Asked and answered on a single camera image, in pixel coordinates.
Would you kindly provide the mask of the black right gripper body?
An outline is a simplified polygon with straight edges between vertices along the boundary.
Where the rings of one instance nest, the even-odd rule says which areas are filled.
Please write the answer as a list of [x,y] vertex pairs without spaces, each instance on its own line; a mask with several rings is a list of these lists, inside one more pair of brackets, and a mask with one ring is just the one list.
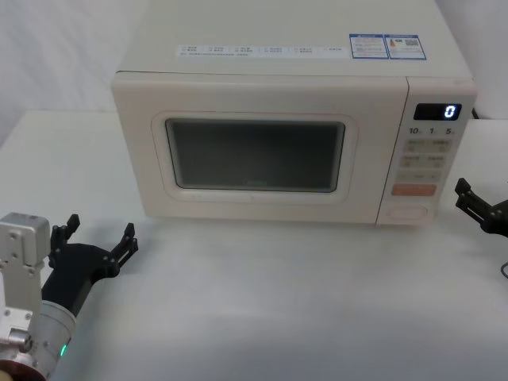
[[507,204],[508,200],[495,204],[489,208],[486,220],[486,232],[503,237],[507,235]]

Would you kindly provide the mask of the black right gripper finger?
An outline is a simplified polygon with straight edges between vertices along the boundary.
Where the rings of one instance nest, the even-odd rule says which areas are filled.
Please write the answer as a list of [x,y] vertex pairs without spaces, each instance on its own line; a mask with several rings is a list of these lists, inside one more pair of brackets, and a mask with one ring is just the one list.
[[491,205],[475,194],[464,178],[458,179],[455,192],[458,196],[456,207],[475,220],[482,231],[492,233]]

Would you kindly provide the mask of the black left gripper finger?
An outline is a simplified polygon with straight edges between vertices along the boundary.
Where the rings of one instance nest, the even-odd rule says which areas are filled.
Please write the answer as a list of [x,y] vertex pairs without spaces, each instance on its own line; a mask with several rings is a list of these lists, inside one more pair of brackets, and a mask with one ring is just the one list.
[[120,242],[103,257],[107,277],[116,277],[126,262],[138,251],[136,231],[132,222],[125,227]]
[[65,225],[54,225],[50,236],[50,255],[54,256],[68,242],[80,226],[78,214],[72,214]]

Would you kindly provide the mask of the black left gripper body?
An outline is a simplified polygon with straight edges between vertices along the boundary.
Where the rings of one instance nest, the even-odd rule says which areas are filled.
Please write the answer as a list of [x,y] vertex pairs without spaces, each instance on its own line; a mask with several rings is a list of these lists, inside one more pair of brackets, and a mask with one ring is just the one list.
[[93,285],[117,276],[117,260],[103,248],[64,244],[49,254],[52,272],[42,288],[42,300],[78,314]]

